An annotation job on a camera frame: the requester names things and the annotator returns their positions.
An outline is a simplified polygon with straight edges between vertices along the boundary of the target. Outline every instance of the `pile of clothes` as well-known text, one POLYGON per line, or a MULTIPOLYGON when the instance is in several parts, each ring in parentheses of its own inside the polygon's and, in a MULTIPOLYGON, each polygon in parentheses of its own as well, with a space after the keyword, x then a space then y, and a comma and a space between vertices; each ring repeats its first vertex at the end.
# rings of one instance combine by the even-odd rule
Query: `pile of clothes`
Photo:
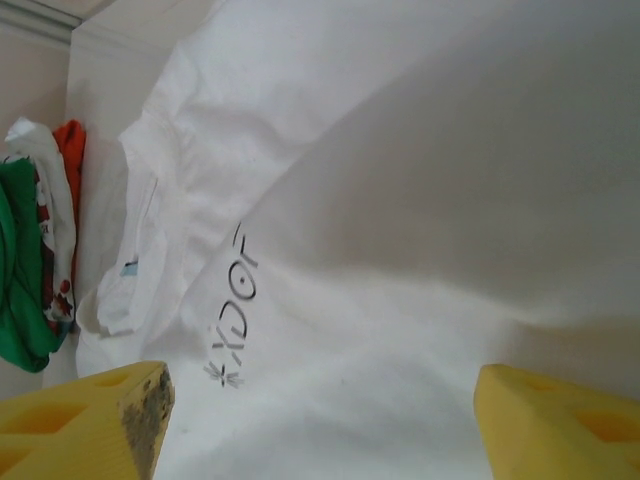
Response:
POLYGON ((20 118, 0 157, 0 356, 49 363, 75 320, 73 280, 86 132, 20 118))

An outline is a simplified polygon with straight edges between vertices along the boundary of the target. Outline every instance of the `clothing tag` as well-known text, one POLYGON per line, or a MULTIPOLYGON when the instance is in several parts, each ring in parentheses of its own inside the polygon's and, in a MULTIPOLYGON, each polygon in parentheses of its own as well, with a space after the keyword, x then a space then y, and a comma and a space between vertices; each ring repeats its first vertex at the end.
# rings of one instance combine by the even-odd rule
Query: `clothing tag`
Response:
POLYGON ((125 263, 124 268, 120 272, 121 277, 135 277, 138 275, 138 262, 125 263))

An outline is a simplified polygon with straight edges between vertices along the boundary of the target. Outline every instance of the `white fabric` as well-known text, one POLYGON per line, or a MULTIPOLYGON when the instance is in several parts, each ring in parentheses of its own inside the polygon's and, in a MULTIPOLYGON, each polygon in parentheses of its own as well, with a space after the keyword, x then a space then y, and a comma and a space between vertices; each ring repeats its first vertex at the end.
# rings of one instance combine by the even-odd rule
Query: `white fabric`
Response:
POLYGON ((53 303, 44 313, 53 322, 72 322, 75 319, 75 300, 71 267, 76 226, 64 159, 51 130, 26 118, 20 118, 13 124, 5 142, 12 154, 28 157, 35 166, 41 185, 38 195, 44 197, 38 201, 44 201, 49 210, 48 225, 45 222, 40 227, 45 245, 54 253, 53 303))
POLYGON ((162 281, 79 314, 81 375, 169 363, 156 478, 488 479, 485 363, 640 396, 639 20, 230 0, 179 45, 123 136, 162 281))
POLYGON ((104 333, 133 332, 144 322, 151 308, 167 254, 166 238, 154 221, 158 217, 155 176, 140 162, 129 161, 129 185, 124 237, 116 265, 98 287, 97 318, 108 319, 104 333), (125 276, 123 268, 138 263, 137 276, 125 276))

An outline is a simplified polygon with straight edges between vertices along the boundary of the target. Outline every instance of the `green shirt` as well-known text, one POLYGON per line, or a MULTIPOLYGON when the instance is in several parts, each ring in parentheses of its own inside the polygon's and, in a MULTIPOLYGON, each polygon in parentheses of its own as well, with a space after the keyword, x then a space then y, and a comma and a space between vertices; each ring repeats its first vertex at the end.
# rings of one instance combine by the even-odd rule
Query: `green shirt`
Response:
POLYGON ((0 356, 29 372, 61 342, 42 312, 41 242, 33 165, 0 165, 0 356))

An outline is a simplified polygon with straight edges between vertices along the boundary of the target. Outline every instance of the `orange fabric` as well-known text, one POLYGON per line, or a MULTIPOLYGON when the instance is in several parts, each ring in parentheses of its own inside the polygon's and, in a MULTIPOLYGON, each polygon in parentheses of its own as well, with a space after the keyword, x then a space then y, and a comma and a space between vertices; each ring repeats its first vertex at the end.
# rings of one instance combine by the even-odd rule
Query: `orange fabric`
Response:
MULTIPOLYGON (((82 183, 82 160, 84 159, 84 144, 87 140, 87 133, 80 125, 80 122, 71 120, 66 125, 61 126, 53 137, 58 144, 58 150, 64 159, 64 170, 67 174, 67 181, 71 189, 71 199, 73 201, 73 218, 76 223, 76 236, 78 235, 78 220, 80 213, 80 185, 82 183)), ((76 254, 73 253, 73 264, 71 265, 71 279, 75 279, 76 254)))

